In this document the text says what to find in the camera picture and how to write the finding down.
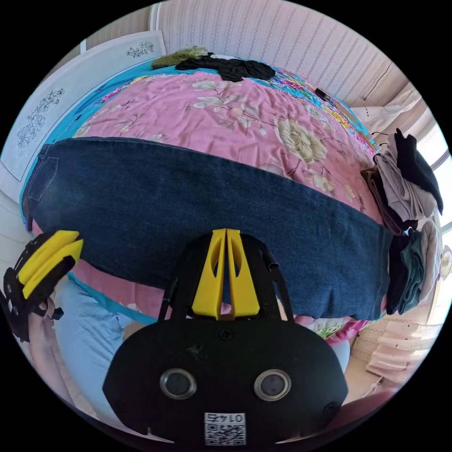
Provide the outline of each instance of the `white curtain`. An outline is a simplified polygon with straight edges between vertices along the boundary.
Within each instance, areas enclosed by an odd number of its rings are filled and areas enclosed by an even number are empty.
[[[383,132],[390,127],[394,133],[399,127],[399,116],[412,110],[421,99],[420,93],[408,82],[386,105],[353,107],[352,111],[369,132]]]
[[[403,315],[386,315],[359,332],[351,355],[367,363],[366,370],[403,385],[432,348],[442,325],[428,325],[435,298],[428,298]]]
[[[395,383],[405,383],[429,353],[441,327],[409,319],[389,320],[366,370]]]

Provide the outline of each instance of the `pink floral blanket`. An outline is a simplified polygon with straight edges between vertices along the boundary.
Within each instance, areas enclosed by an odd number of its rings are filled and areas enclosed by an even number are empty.
[[[233,83],[204,72],[140,77],[115,91],[75,137],[141,138],[252,165],[307,185],[383,224],[360,175],[372,166],[373,151],[349,132],[350,124],[333,107],[319,107],[248,79]],[[34,232],[39,232],[36,224]],[[73,274],[129,309],[158,316],[159,289],[104,274],[84,261]],[[300,315],[296,321],[330,343],[354,336],[369,323]]]

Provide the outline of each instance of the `jeans pocket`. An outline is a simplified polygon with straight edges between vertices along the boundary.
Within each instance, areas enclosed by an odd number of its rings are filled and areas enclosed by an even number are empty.
[[[38,164],[33,172],[28,185],[27,196],[36,202],[39,202],[46,191],[55,180],[58,171],[58,158],[46,157]]]

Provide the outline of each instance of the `black garment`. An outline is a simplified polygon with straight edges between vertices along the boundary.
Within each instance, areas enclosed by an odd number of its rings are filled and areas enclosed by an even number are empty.
[[[419,185],[426,192],[432,193],[438,204],[439,213],[443,213],[443,199],[439,193],[438,181],[433,170],[416,149],[417,140],[412,135],[404,138],[403,133],[396,129],[395,145],[397,146],[397,167],[402,177],[413,184]]]
[[[401,251],[410,242],[407,235],[395,235],[389,248],[389,287],[386,295],[386,313],[392,315],[399,309],[406,284],[408,282],[408,270],[405,267]]]
[[[242,81],[244,77],[268,80],[276,72],[270,66],[253,60],[212,58],[212,53],[199,58],[189,58],[176,65],[178,71],[188,69],[215,69],[226,81]]]
[[[385,188],[383,186],[383,181],[381,180],[381,175],[380,175],[380,172],[378,171],[378,169],[376,169],[372,178],[373,178],[373,180],[375,182],[375,186],[380,194],[381,201],[383,202],[384,206],[387,209],[387,212],[390,214],[391,218],[394,220],[394,222],[397,224],[397,226],[399,226],[399,228],[402,231],[407,231],[408,229],[410,229],[410,227],[412,227],[413,229],[417,229],[418,228],[417,220],[402,221],[402,219],[399,217],[398,213],[388,205]]]

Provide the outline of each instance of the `phone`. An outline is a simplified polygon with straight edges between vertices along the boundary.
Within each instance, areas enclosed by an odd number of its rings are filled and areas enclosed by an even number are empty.
[[[329,102],[331,105],[334,105],[334,100],[331,96],[325,93],[325,91],[322,91],[320,88],[315,89],[315,93],[318,95],[318,97],[322,100],[325,100],[326,102]]]

